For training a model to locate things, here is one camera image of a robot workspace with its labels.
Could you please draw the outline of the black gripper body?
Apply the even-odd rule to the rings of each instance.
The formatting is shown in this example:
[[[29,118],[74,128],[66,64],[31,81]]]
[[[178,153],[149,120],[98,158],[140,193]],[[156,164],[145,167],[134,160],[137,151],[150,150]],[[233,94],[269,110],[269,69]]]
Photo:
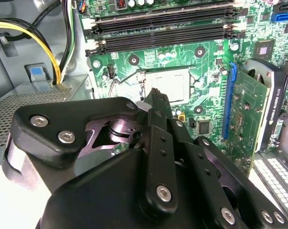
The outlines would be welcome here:
[[[138,149],[60,187],[41,229],[206,229],[196,180],[175,156],[172,134],[150,125]]]

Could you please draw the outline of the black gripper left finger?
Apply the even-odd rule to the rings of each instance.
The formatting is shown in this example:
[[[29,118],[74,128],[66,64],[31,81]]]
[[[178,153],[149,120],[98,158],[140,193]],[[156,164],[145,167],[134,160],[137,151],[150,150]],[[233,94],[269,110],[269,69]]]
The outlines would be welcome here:
[[[159,94],[152,89],[140,104],[114,97],[18,108],[2,163],[6,177],[48,189],[51,198],[69,181],[138,149],[150,125],[167,131]]]

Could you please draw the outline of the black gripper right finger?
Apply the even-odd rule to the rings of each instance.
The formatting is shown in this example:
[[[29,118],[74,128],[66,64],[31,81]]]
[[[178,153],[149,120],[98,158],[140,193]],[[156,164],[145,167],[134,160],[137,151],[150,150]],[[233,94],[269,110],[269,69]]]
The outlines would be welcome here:
[[[174,138],[175,156],[196,180],[207,229],[288,229],[285,215],[211,140],[191,138],[186,126],[173,118],[166,94],[159,94],[159,105]]]

